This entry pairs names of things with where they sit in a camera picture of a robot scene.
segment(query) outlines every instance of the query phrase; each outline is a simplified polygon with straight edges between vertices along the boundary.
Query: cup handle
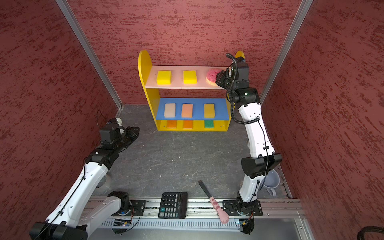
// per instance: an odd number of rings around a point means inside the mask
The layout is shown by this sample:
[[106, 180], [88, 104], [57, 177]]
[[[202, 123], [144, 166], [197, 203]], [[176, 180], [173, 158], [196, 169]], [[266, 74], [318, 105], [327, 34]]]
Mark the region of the cup handle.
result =
[[276, 196], [276, 191], [274, 189], [267, 189], [268, 193], [272, 196], [272, 197], [275, 197]]

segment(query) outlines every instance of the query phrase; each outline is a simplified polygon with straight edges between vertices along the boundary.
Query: red textured wall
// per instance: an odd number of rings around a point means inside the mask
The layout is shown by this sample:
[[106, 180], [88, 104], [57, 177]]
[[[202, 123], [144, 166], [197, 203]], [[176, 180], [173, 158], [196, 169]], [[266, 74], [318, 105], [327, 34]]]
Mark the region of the red textured wall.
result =
[[[154, 65], [228, 66], [243, 50], [263, 89], [301, 0], [69, 0], [124, 103], [146, 103], [137, 58]], [[161, 90], [163, 97], [219, 97], [217, 91]]]
[[316, 240], [384, 227], [383, 11], [383, 1], [315, 0], [263, 104]]
[[0, 3], [0, 238], [28, 239], [117, 108], [52, 0]]

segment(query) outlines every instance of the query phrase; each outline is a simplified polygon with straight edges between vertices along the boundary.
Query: yellow sponge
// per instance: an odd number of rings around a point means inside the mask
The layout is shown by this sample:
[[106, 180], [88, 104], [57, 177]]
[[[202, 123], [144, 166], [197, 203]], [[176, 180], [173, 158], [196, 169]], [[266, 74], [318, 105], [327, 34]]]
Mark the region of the yellow sponge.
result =
[[213, 103], [204, 104], [204, 118], [215, 118], [215, 105]]
[[183, 71], [184, 84], [197, 83], [197, 76], [195, 70]]
[[157, 71], [156, 82], [158, 85], [170, 84], [170, 71]]

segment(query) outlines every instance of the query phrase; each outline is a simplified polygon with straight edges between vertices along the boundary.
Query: calculator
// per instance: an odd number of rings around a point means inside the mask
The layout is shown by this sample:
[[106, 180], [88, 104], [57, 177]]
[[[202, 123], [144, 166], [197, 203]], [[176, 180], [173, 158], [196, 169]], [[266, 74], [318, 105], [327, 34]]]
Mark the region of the calculator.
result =
[[187, 192], [165, 192], [162, 194], [159, 218], [184, 219], [187, 214]]

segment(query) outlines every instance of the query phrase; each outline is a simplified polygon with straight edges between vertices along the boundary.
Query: pink brush handle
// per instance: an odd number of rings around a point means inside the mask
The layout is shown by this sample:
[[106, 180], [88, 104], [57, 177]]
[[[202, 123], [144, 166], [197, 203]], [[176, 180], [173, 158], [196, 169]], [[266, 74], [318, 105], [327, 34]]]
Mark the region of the pink brush handle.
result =
[[212, 206], [217, 211], [218, 216], [222, 224], [226, 224], [229, 221], [228, 213], [226, 213], [221, 207], [218, 205], [214, 197], [211, 197], [209, 201], [212, 203]]

